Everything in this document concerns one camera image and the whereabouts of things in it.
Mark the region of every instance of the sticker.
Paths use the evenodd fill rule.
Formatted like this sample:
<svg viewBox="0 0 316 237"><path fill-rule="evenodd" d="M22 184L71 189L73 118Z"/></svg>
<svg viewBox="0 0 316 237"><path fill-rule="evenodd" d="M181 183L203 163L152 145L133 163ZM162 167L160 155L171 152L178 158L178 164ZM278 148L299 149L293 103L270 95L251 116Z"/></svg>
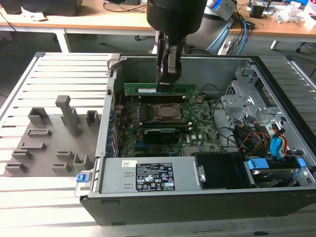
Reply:
<svg viewBox="0 0 316 237"><path fill-rule="evenodd" d="M138 93L156 93L157 89L138 89Z"/></svg>
<svg viewBox="0 0 316 237"><path fill-rule="evenodd" d="M136 164L136 190L139 192L175 190L172 163Z"/></svg>
<svg viewBox="0 0 316 237"><path fill-rule="evenodd" d="M122 167L136 167L136 160L122 160Z"/></svg>

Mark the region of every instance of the wooden desk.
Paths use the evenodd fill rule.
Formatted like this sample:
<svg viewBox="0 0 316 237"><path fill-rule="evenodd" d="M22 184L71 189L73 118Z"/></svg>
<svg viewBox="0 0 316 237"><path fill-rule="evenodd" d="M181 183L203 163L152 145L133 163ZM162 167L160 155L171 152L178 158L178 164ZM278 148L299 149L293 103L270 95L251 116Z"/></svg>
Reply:
<svg viewBox="0 0 316 237"><path fill-rule="evenodd" d="M47 21L43 22L33 22L30 18L25 18L21 15L7 15L3 8L0 9L0 12L16 31L55 33L62 52L70 52L67 33L147 36L155 34L146 20L145 13L110 12L103 8L103 2L103 0L83 0L78 16L48 16ZM241 7L240 4L246 2L247 0L238 0L238 9ZM115 5L108 4L107 7L119 10ZM263 16L262 19L255 19L249 18L249 12L243 9L240 9L239 12L246 20L256 24L255 29L251 33L252 39L316 42L316 28L308 31L303 27L304 22L279 24L274 20L273 16ZM1 16L0 30L13 31ZM235 35L239 33L240 25L234 23L230 29L230 34Z"/></svg>

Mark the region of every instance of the warning label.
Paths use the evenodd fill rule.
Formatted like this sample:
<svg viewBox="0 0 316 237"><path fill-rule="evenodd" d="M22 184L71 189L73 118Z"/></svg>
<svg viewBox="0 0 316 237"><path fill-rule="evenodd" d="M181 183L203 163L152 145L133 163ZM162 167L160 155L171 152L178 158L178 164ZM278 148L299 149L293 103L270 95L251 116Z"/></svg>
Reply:
<svg viewBox="0 0 316 237"><path fill-rule="evenodd" d="M175 190L172 163L136 164L136 190Z"/></svg>

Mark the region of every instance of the power cable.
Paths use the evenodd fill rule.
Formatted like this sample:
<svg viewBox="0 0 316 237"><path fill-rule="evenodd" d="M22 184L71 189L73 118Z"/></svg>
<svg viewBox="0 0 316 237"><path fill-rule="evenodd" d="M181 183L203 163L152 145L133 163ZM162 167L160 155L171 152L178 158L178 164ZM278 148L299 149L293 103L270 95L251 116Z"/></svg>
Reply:
<svg viewBox="0 0 316 237"><path fill-rule="evenodd" d="M129 11L134 11L134 10L137 10L137 9L140 9L140 8L144 8L144 7L147 6L147 5L145 4L145 5L141 5L141 6L135 7L135 8L125 9L125 10L122 10L122 11L117 11L117 10L111 10L111 9L106 8L105 5L107 5L107 4L108 4L108 3L105 1L105 2L103 3L103 8L106 9L107 11L111 11L111 12L129 12Z"/></svg>

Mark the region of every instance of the blue latch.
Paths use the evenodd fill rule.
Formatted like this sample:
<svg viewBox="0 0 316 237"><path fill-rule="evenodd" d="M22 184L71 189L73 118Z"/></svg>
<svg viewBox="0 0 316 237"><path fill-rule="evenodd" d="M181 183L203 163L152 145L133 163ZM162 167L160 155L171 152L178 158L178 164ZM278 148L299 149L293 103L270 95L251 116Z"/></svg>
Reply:
<svg viewBox="0 0 316 237"><path fill-rule="evenodd" d="M87 183L87 182L89 182L89 174L77 174L76 182L77 183Z"/></svg>
<svg viewBox="0 0 316 237"><path fill-rule="evenodd" d="M270 143L270 152L276 159L281 159L280 157L280 149L282 146L282 139L279 137L272 138Z"/></svg>
<svg viewBox="0 0 316 237"><path fill-rule="evenodd" d="M269 169L269 165L264 158L252 158L247 161L249 169Z"/></svg>
<svg viewBox="0 0 316 237"><path fill-rule="evenodd" d="M298 158L297 162L298 162L298 164L300 165L301 168L306 166L306 162L304 161L303 158Z"/></svg>

